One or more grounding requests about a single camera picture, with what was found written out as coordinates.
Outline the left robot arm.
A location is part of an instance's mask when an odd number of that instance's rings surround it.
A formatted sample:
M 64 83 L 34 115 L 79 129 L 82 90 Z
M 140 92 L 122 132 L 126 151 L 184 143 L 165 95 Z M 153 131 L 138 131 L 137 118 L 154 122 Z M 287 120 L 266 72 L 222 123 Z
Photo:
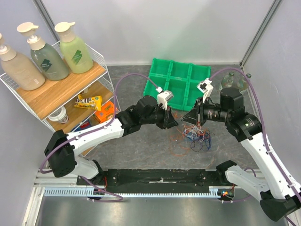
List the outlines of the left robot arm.
M 103 181 L 99 163 L 80 157 L 80 153 L 108 140 L 137 132 L 142 125 L 148 124 L 155 124 L 160 129 L 178 126 L 170 106 L 157 103 L 154 97 L 144 96 L 108 123 L 67 134 L 58 130 L 53 133 L 44 151 L 50 172 L 56 178 L 75 174 L 87 178 L 93 185 L 99 185 Z

